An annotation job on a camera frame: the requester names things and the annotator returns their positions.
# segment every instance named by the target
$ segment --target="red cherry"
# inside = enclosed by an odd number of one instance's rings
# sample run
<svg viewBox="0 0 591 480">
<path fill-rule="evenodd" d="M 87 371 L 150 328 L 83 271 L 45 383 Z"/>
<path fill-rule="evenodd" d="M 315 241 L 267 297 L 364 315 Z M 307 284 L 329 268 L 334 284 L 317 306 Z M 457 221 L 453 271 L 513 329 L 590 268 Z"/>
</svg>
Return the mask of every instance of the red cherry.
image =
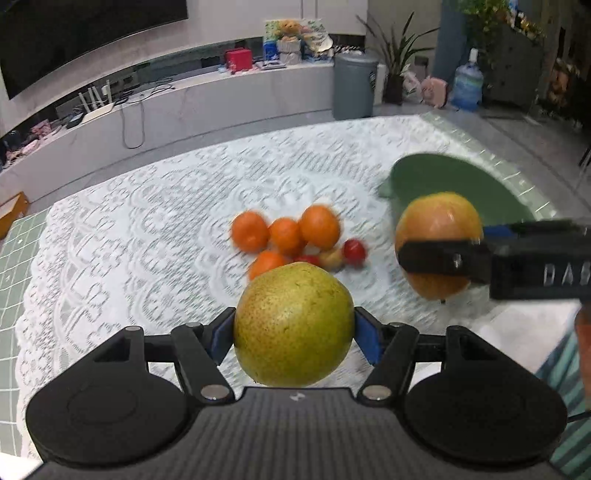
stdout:
<svg viewBox="0 0 591 480">
<path fill-rule="evenodd" d="M 351 238 L 343 244 L 343 257 L 349 265 L 361 267 L 367 256 L 367 249 L 361 240 Z"/>
<path fill-rule="evenodd" d="M 306 262 L 320 267 L 320 258 L 318 258 L 318 255 L 300 255 L 294 258 L 294 262 Z"/>
</svg>

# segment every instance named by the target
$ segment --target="black tv screen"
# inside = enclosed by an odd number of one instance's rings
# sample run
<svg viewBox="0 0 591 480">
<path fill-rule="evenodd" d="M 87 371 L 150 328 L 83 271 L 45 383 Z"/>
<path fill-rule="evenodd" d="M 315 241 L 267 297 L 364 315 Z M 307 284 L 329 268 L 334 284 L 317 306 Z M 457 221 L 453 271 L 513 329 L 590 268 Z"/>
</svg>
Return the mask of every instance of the black tv screen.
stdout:
<svg viewBox="0 0 591 480">
<path fill-rule="evenodd" d="M 90 50 L 188 18 L 186 0 L 3 0 L 0 5 L 0 70 L 9 98 Z"/>
</svg>

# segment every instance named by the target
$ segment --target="lace tablecloth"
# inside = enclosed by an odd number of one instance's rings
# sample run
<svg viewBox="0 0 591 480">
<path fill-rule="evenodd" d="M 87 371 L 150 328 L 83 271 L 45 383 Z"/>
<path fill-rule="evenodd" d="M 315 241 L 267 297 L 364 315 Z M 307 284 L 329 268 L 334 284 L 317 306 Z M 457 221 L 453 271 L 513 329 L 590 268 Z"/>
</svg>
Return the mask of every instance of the lace tablecloth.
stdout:
<svg viewBox="0 0 591 480">
<path fill-rule="evenodd" d="M 185 322 L 207 323 L 237 304 L 252 257 L 233 248 L 228 232 L 246 209 L 274 219 L 298 216 L 313 202 L 333 205 L 343 237 L 369 245 L 364 270 L 337 275 L 356 305 L 383 322 L 408 322 L 425 333 L 442 333 L 452 323 L 485 328 L 497 344 L 502 334 L 491 325 L 512 311 L 523 323 L 509 321 L 505 327 L 512 329 L 509 341 L 521 361 L 531 359 L 519 344 L 532 336 L 524 319 L 545 329 L 535 334 L 540 338 L 530 349 L 542 356 L 541 363 L 562 335 L 572 303 L 551 309 L 497 305 L 488 300 L 487 289 L 477 288 L 441 305 L 418 298 L 405 282 L 392 248 L 388 203 L 375 190 L 399 158 L 423 151 L 481 161 L 477 152 L 418 116 L 373 118 L 192 151 L 57 202 L 47 215 L 25 313 L 16 326 L 22 454 L 36 455 L 24 424 L 31 396 L 119 329 L 140 325 L 149 335 L 167 333 Z M 548 345 L 540 346 L 544 341 Z M 353 343 L 343 364 L 319 385 L 355 390 L 369 368 Z M 238 393 L 252 384 L 233 351 L 221 370 Z M 151 371 L 175 381 L 169 365 L 151 365 Z"/>
</svg>

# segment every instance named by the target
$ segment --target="green pear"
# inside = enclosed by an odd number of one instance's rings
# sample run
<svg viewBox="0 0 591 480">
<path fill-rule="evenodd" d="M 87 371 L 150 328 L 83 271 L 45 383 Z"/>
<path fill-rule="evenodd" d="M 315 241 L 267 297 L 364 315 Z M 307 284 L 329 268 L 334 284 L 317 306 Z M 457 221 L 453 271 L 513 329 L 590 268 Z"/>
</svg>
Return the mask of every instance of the green pear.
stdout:
<svg viewBox="0 0 591 480">
<path fill-rule="evenodd" d="M 305 387 L 322 380 L 343 361 L 354 332 L 349 291 L 304 262 L 255 278 L 234 319 L 238 362 L 270 387 Z"/>
</svg>

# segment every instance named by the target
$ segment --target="plastic water jug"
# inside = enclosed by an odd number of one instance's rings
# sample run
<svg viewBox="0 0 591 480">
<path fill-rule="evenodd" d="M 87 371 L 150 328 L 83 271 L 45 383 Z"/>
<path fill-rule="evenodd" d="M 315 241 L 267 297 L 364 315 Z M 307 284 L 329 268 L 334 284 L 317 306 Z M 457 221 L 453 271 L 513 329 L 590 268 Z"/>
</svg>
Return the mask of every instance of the plastic water jug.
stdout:
<svg viewBox="0 0 591 480">
<path fill-rule="evenodd" d="M 453 86 L 452 105 L 470 112 L 475 111 L 482 100 L 484 75 L 478 68 L 477 61 L 478 50 L 473 48 L 468 63 L 456 70 Z"/>
</svg>

